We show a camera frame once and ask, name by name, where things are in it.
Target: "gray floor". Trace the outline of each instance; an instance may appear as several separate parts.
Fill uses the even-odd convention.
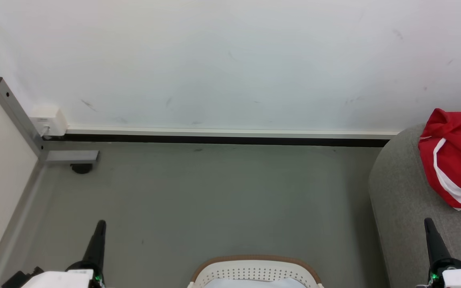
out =
[[[105,219],[108,287],[185,288],[199,264],[236,254],[302,259],[326,288],[387,287],[367,192],[379,148],[76,146],[100,149],[100,164],[48,168],[27,270],[80,260]]]

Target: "white stripe on red fabric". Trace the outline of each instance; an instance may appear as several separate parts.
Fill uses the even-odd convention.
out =
[[[437,166],[437,152],[442,148],[446,142],[445,138],[442,138],[435,149],[433,150],[433,168],[437,173],[437,178],[442,185],[442,188],[446,190],[458,203],[461,203],[461,188],[458,187],[440,168]]]

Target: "laundry basket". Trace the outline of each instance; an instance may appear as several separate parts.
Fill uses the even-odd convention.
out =
[[[213,258],[194,273],[188,288],[204,288],[213,279],[275,281],[292,278],[306,288],[323,288],[318,274],[305,262],[270,255],[239,255]]]

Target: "red cloth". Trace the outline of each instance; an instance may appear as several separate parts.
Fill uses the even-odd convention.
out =
[[[438,168],[461,188],[461,112],[435,109],[419,140],[419,151],[430,186],[450,206],[461,208],[461,203],[453,193],[442,186],[434,166],[433,153],[442,138],[446,140],[437,152]]]

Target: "gray ottoman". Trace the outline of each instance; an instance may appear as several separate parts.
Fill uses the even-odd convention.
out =
[[[369,194],[391,288],[428,280],[423,220],[432,217],[452,257],[461,260],[461,211],[432,190],[417,143],[424,125],[406,129],[380,152],[369,177]]]

